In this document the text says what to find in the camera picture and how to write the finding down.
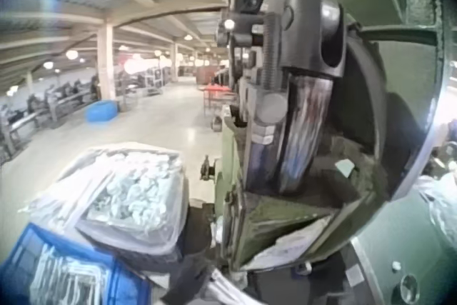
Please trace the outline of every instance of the support column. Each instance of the support column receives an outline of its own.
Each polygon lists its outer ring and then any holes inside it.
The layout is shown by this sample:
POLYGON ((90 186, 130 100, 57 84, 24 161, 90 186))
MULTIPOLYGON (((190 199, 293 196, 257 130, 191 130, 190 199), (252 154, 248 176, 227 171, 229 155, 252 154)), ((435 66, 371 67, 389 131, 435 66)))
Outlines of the support column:
POLYGON ((26 74, 27 88, 29 89, 29 95, 34 93, 34 80, 31 77, 31 72, 28 71, 26 74))
POLYGON ((113 25, 105 23, 97 34, 97 61, 100 93, 103 100, 115 100, 113 65, 113 25))
POLYGON ((178 45, 173 42, 170 46, 171 82, 178 82, 178 45))
POLYGON ((194 50, 194 76, 197 77, 197 66, 196 66, 196 62, 197 62, 197 58, 199 57, 199 53, 197 52, 197 50, 194 50))

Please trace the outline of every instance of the white plastic parts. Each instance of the white plastic parts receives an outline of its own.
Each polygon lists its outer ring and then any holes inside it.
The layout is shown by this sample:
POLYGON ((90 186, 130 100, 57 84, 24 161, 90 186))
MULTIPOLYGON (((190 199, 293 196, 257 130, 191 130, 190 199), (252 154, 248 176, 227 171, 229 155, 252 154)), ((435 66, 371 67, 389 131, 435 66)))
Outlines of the white plastic parts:
POLYGON ((80 155, 26 210, 59 234, 76 227, 102 244, 160 256, 184 227, 187 192, 178 152, 114 144, 80 155))

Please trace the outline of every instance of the white wall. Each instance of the white wall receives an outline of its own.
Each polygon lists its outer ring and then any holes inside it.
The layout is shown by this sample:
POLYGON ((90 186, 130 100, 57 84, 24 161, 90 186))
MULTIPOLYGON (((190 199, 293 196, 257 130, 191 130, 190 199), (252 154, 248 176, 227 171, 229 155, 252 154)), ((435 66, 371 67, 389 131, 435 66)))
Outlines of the white wall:
MULTIPOLYGON (((81 80, 83 84, 90 82, 92 76, 96 74, 95 68, 85 68, 79 69, 77 71, 70 71, 68 73, 63 73, 59 77, 52 75, 44 77, 42 81, 34 80, 34 93, 39 98, 44 97, 44 91, 50 87, 50 85, 58 86, 69 82, 71 85, 74 84, 76 80, 81 80)), ((9 97, 6 94, 0 96, 0 106, 3 104, 9 104, 11 110, 25 109, 27 107, 27 98, 29 97, 29 89, 24 83, 19 87, 18 91, 12 96, 9 97)))

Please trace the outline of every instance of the white paper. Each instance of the white paper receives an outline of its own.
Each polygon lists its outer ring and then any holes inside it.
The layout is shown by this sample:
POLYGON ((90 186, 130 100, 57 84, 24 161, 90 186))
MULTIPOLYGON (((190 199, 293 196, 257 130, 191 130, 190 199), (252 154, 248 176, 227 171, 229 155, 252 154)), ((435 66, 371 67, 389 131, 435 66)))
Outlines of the white paper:
POLYGON ((349 286, 351 287, 365 281, 362 270, 358 264, 354 264, 350 269, 346 270, 346 278, 348 278, 349 286))
POLYGON ((270 269, 297 260, 327 227, 331 216, 318 219, 311 225, 299 229, 276 240, 276 243, 263 250, 241 269, 270 269))

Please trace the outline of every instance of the industrial machine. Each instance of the industrial machine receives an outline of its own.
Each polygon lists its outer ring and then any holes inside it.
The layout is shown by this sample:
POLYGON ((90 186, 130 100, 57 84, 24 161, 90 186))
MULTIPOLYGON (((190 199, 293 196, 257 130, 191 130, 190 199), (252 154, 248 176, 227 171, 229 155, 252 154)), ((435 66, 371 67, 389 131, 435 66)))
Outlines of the industrial machine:
POLYGON ((436 46, 432 119, 448 68, 440 1, 427 28, 363 28, 334 0, 273 0, 266 12, 262 4, 233 0, 222 14, 217 40, 229 45, 240 99, 223 111, 222 158, 202 166, 215 182, 221 258, 232 271, 262 270, 246 266, 297 230, 306 248, 274 268, 327 259, 420 175, 432 121, 414 125, 408 103, 386 88, 390 66, 377 42, 436 46), (240 79, 235 49, 250 51, 240 79))

